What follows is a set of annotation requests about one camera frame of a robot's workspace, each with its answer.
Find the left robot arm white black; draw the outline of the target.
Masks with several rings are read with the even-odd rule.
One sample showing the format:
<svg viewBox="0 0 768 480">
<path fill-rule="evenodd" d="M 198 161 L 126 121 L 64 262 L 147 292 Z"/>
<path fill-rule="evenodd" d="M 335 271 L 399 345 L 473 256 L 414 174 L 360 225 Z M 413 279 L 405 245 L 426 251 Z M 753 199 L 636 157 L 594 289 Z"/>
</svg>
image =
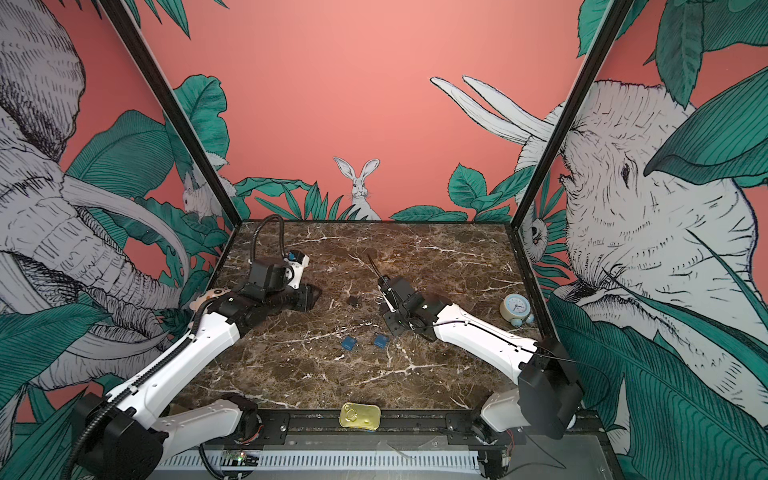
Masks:
<svg viewBox="0 0 768 480">
<path fill-rule="evenodd" d="M 210 290 L 194 302 L 187 332 L 149 366 L 103 397 L 77 401 L 60 478 L 82 467 L 97 479 L 146 479 L 165 460 L 208 440 L 236 431 L 254 439 L 261 428 L 258 407 L 238 396 L 185 414 L 163 412 L 201 370 L 269 316 L 312 309 L 322 291 L 302 280 L 309 263 L 297 250 L 278 262 L 252 261 L 241 286 Z"/>
</svg>

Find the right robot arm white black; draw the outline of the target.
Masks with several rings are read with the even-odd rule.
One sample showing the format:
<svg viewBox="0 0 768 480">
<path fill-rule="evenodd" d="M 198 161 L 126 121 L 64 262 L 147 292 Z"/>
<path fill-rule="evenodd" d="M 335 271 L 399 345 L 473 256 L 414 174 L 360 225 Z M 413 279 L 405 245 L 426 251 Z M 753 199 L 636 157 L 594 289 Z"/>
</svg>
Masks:
<svg viewBox="0 0 768 480">
<path fill-rule="evenodd" d="M 380 275 L 390 332 L 459 347 L 511 380 L 516 389 L 494 393 L 480 408 L 480 425 L 493 432 L 531 427 L 560 439 L 574 426 L 584 387 L 576 361 L 554 338 L 537 341 L 482 321 L 449 299 L 414 289 L 403 277 Z"/>
</svg>

